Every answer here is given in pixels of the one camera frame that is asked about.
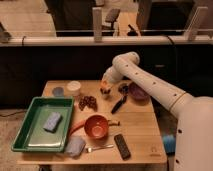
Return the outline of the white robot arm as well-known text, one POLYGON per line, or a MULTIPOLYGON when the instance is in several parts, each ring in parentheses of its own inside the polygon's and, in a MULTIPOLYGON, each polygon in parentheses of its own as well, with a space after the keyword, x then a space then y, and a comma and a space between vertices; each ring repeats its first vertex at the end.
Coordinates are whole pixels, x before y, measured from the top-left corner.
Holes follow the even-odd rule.
POLYGON ((174 171, 213 171, 213 97, 194 97, 138 67, 136 52, 117 55, 103 74, 101 88, 127 77, 178 119, 174 171))

